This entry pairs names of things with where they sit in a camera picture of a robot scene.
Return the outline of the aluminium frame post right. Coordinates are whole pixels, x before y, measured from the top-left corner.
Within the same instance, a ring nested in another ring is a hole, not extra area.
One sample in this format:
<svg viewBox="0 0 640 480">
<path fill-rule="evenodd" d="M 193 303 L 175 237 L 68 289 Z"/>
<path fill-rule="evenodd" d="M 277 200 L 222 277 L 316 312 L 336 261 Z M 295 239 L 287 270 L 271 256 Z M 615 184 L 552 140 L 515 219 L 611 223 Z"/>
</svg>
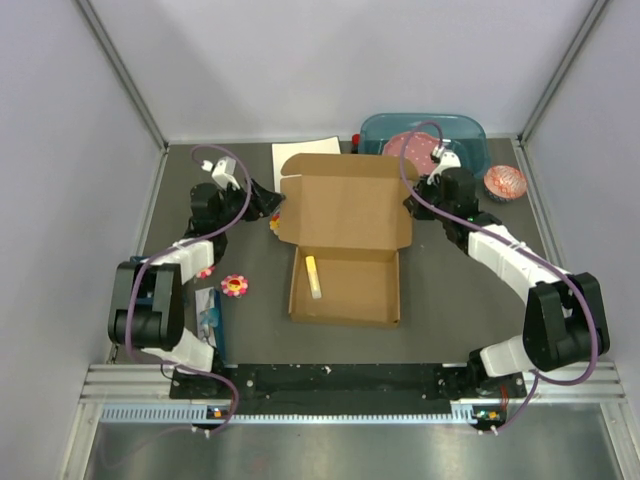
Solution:
<svg viewBox="0 0 640 480">
<path fill-rule="evenodd" d="M 531 114 L 526 120 L 522 131 L 517 135 L 518 143 L 522 148 L 532 139 L 554 97 L 567 79 L 572 67 L 584 50 L 591 35 L 605 16 L 610 5 L 610 0 L 595 0 L 590 3 L 584 19 L 580 22 L 576 33 L 571 38 L 551 78 L 544 87 L 540 98 L 537 100 Z"/>
</svg>

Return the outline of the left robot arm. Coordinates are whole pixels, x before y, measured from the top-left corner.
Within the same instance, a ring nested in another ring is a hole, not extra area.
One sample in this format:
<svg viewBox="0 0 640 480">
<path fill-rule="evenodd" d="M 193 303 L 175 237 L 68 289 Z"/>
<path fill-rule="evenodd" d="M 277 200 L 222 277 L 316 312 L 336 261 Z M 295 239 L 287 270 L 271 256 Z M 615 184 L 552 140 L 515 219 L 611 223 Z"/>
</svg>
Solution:
<svg viewBox="0 0 640 480">
<path fill-rule="evenodd" d="M 249 191 L 235 182 L 193 187 L 183 238 L 155 260 L 133 257 L 118 265 L 107 326 L 111 342 L 179 364 L 193 373 L 192 384 L 203 395 L 220 394 L 227 374 L 215 365 L 216 349 L 185 328 L 183 286 L 222 258 L 226 229 L 271 216 L 284 199 L 256 181 Z"/>
</svg>

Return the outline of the rainbow flower plush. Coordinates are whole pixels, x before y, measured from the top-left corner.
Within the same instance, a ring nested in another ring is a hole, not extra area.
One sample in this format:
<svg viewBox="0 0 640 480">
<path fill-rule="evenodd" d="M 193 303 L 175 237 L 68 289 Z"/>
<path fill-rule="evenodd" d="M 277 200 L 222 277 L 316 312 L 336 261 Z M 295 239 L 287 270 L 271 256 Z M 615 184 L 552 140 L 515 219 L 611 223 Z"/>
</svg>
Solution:
<svg viewBox="0 0 640 480">
<path fill-rule="evenodd" d="M 269 221 L 269 228 L 274 234 L 278 234 L 279 218 L 280 215 L 278 213 L 274 213 Z"/>
</svg>

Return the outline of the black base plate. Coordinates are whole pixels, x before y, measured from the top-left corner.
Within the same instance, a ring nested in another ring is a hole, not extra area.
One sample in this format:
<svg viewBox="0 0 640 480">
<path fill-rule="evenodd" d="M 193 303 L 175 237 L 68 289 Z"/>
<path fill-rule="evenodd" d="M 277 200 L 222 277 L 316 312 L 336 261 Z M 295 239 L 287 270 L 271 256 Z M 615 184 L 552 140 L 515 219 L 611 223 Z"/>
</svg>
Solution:
<svg viewBox="0 0 640 480">
<path fill-rule="evenodd" d="M 526 396 L 521 374 L 481 385 L 472 382 L 464 364 L 240 364 L 216 373 L 230 380 L 243 399 L 285 393 L 408 393 L 428 400 L 511 400 Z"/>
</svg>

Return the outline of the red patterned bowl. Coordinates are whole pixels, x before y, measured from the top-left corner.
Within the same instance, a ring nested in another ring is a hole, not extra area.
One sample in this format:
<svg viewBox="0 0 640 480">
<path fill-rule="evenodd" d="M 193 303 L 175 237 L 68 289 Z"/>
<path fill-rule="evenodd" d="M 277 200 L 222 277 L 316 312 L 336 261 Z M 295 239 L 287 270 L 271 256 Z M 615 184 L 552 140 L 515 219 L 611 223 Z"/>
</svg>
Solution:
<svg viewBox="0 0 640 480">
<path fill-rule="evenodd" d="M 528 184 L 524 174 L 512 166 L 492 166 L 483 182 L 487 196 L 494 202 L 509 203 L 527 193 Z"/>
</svg>

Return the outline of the pink flower plush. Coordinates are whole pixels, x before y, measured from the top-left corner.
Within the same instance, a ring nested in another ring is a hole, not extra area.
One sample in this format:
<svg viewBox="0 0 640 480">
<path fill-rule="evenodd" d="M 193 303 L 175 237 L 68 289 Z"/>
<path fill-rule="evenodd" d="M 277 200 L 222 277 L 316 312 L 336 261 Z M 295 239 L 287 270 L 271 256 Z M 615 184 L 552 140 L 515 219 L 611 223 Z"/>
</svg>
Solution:
<svg viewBox="0 0 640 480">
<path fill-rule="evenodd" d="M 210 277 L 215 271 L 215 266 L 210 266 L 207 267 L 203 270 L 201 270 L 197 275 L 196 278 L 197 279 L 206 279 L 208 277 Z"/>
<path fill-rule="evenodd" d="M 247 293 L 249 282 L 244 275 L 232 274 L 226 276 L 220 282 L 220 287 L 224 295 L 233 298 L 240 298 Z"/>
</svg>

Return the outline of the yellow highlighter marker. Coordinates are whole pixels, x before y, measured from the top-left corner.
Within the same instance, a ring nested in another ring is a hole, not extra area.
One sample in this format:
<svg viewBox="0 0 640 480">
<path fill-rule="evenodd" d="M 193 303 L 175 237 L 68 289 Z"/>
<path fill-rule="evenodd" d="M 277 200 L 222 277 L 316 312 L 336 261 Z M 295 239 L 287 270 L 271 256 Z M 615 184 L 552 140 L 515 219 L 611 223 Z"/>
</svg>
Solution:
<svg viewBox="0 0 640 480">
<path fill-rule="evenodd" d="M 322 298 L 322 291 L 320 286 L 318 268 L 314 256 L 309 255 L 305 257 L 305 267 L 307 271 L 311 298 L 314 300 L 319 300 Z"/>
</svg>

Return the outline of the white square plate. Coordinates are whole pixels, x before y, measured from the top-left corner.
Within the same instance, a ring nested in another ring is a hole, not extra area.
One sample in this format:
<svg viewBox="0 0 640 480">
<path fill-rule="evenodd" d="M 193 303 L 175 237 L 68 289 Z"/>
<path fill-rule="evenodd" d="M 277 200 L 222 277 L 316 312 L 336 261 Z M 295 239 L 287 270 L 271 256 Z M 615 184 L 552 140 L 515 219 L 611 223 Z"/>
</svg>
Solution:
<svg viewBox="0 0 640 480">
<path fill-rule="evenodd" d="M 271 145 L 274 188 L 280 191 L 281 169 L 284 164 L 297 154 L 340 154 L 340 142 L 338 136 L 324 139 L 309 140 L 292 143 L 273 143 Z"/>
</svg>

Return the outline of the pink dotted plate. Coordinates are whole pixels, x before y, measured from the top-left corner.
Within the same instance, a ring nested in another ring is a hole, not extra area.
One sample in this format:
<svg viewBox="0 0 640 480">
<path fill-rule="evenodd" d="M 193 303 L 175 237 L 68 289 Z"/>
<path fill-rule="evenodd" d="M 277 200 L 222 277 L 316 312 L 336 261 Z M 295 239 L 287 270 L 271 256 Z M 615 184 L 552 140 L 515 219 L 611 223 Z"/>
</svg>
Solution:
<svg viewBox="0 0 640 480">
<path fill-rule="evenodd" d="M 393 136 L 384 146 L 382 154 L 400 157 L 409 132 Z M 438 139 L 424 132 L 417 132 L 409 138 L 404 157 L 410 160 L 420 175 L 430 175 L 436 165 L 431 160 L 432 150 L 438 146 Z"/>
</svg>

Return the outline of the teal plastic basin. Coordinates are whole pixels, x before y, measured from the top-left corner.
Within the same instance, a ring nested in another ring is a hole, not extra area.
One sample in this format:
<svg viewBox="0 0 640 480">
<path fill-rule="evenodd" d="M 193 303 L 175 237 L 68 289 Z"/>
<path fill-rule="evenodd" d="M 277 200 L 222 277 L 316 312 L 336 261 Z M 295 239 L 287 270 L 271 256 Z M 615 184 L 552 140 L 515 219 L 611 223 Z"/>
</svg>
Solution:
<svg viewBox="0 0 640 480">
<path fill-rule="evenodd" d="M 491 165 L 483 127 L 464 115 L 427 113 L 382 113 L 368 118 L 361 126 L 358 152 L 398 156 L 411 130 L 423 122 L 437 123 L 443 133 L 443 146 L 455 153 L 461 165 L 476 178 L 483 177 Z M 430 154 L 438 146 L 439 132 L 434 125 L 423 125 L 411 136 L 406 157 L 421 174 L 430 173 L 435 164 Z"/>
</svg>

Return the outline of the dark blue cloth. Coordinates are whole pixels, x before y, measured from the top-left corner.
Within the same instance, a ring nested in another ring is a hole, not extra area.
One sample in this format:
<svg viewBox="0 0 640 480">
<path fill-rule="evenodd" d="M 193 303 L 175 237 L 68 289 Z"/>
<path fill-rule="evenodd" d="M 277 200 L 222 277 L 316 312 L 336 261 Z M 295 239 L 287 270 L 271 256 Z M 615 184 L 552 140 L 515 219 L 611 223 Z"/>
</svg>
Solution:
<svg viewBox="0 0 640 480">
<path fill-rule="evenodd" d="M 131 256 L 129 261 L 134 264 L 142 264 L 147 260 L 146 256 Z M 147 280 L 143 279 L 138 288 L 136 297 L 137 306 L 151 307 L 153 303 L 153 285 Z"/>
</svg>

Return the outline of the brown cardboard box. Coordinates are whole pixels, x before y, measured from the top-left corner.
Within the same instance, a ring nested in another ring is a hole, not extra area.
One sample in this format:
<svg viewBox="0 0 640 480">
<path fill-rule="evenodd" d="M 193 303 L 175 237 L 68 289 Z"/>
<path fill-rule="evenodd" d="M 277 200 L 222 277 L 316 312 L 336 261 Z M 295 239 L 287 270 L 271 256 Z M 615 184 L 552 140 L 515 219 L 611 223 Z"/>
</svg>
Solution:
<svg viewBox="0 0 640 480">
<path fill-rule="evenodd" d="M 278 237 L 296 247 L 289 314 L 299 323 L 395 328 L 401 318 L 399 252 L 412 243 L 403 205 L 418 172 L 408 160 L 297 154 L 281 169 Z M 311 298 L 314 256 L 322 298 Z"/>
</svg>

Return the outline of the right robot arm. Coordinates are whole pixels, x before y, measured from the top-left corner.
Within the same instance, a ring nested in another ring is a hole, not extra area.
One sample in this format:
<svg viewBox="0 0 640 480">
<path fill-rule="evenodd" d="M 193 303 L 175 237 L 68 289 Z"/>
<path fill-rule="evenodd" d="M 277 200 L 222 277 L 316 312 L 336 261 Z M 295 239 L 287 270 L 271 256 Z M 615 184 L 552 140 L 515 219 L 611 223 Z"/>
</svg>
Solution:
<svg viewBox="0 0 640 480">
<path fill-rule="evenodd" d="M 487 396 L 504 377 L 522 372 L 561 385 L 551 372 L 581 361 L 587 364 L 585 371 L 568 383 L 588 380 L 610 348 L 598 280 L 551 264 L 517 240 L 497 217 L 482 211 L 475 180 L 462 167 L 423 176 L 407 188 L 404 205 L 414 219 L 439 221 L 450 242 L 493 272 L 525 305 L 521 334 L 470 353 L 469 388 Z"/>
</svg>

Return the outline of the aluminium frame post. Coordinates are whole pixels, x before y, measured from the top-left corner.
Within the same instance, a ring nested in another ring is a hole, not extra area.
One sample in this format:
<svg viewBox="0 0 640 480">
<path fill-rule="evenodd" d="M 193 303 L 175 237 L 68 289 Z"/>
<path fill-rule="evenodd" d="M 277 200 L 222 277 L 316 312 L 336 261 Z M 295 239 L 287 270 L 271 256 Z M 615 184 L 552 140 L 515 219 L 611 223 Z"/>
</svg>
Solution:
<svg viewBox="0 0 640 480">
<path fill-rule="evenodd" d="M 605 16 L 610 5 L 610 0 L 595 0 L 590 3 L 584 19 L 580 22 L 576 33 L 571 38 L 551 78 L 544 87 L 540 98 L 537 100 L 531 114 L 526 120 L 522 131 L 517 135 L 518 143 L 522 148 L 532 139 L 554 97 L 567 79 L 572 67 L 584 50 L 591 35 Z"/>
<path fill-rule="evenodd" d="M 73 0 L 72 3 L 77 8 L 80 16 L 103 52 L 117 82 L 144 128 L 158 148 L 161 151 L 166 151 L 169 142 L 162 134 L 158 123 L 154 119 L 93 3 L 89 0 Z"/>
</svg>

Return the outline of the blue packet under arm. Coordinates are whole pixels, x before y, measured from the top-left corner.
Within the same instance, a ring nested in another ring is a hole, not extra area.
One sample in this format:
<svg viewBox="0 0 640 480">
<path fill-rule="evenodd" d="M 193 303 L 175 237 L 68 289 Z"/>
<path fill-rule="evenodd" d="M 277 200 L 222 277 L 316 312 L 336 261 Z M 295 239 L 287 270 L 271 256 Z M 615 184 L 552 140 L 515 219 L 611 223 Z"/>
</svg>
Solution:
<svg viewBox="0 0 640 480">
<path fill-rule="evenodd" d="M 213 287 L 196 290 L 195 308 L 198 338 L 214 347 L 225 361 L 226 345 L 220 292 Z"/>
</svg>

